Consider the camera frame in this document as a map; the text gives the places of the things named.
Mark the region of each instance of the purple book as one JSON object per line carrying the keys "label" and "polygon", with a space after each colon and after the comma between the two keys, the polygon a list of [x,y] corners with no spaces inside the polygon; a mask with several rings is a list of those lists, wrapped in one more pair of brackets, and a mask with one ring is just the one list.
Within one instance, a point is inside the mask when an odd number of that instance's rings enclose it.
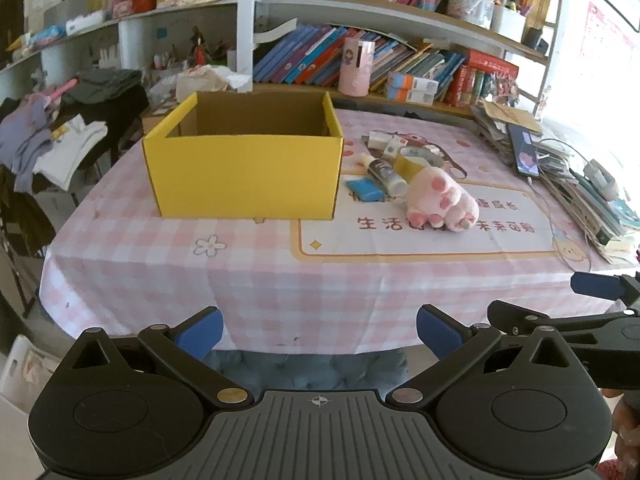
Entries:
{"label": "purple book", "polygon": [[291,58],[287,59],[286,62],[280,67],[280,69],[274,74],[271,78],[272,83],[282,83],[284,78],[286,78],[287,73],[293,67],[298,66],[300,61],[308,54],[308,50],[319,41],[330,29],[329,26],[321,27],[315,34],[311,36],[311,38],[299,49],[297,49]]}

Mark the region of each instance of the printed flower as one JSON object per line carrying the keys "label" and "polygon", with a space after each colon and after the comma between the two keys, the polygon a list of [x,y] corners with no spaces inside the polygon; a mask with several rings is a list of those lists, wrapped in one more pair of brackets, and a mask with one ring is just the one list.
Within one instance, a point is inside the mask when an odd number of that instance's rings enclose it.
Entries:
{"label": "printed flower", "polygon": [[206,254],[209,258],[213,258],[218,251],[226,249],[226,244],[218,241],[216,235],[211,235],[208,240],[204,238],[198,238],[196,240],[196,248],[193,250],[193,254],[200,256]]}

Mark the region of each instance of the hand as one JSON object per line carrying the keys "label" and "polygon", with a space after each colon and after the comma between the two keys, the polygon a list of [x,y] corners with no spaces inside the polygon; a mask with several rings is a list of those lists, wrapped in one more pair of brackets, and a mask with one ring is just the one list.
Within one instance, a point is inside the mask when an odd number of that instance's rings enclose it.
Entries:
{"label": "hand", "polygon": [[[602,394],[613,399],[622,395],[621,390],[603,390]],[[637,465],[640,462],[640,420],[639,414],[620,399],[613,410],[613,431],[616,439],[616,456],[626,464]]]}

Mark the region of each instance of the pink tumbler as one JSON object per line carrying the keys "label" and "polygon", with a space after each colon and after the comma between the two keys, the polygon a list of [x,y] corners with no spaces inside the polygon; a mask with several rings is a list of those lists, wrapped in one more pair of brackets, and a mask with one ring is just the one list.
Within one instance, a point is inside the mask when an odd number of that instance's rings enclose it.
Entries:
{"label": "pink tumbler", "polygon": [[369,93],[373,53],[376,43],[357,38],[344,40],[340,82],[338,90],[352,97],[364,97]]}

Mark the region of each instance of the tape roll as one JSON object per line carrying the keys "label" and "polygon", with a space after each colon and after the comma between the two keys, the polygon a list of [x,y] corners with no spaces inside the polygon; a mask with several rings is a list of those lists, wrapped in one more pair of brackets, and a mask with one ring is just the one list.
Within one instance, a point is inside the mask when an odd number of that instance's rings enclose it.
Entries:
{"label": "tape roll", "polygon": [[434,168],[444,167],[444,160],[435,155],[429,148],[400,148],[396,161],[394,163],[394,171],[404,178],[407,182],[420,173],[427,166]]}

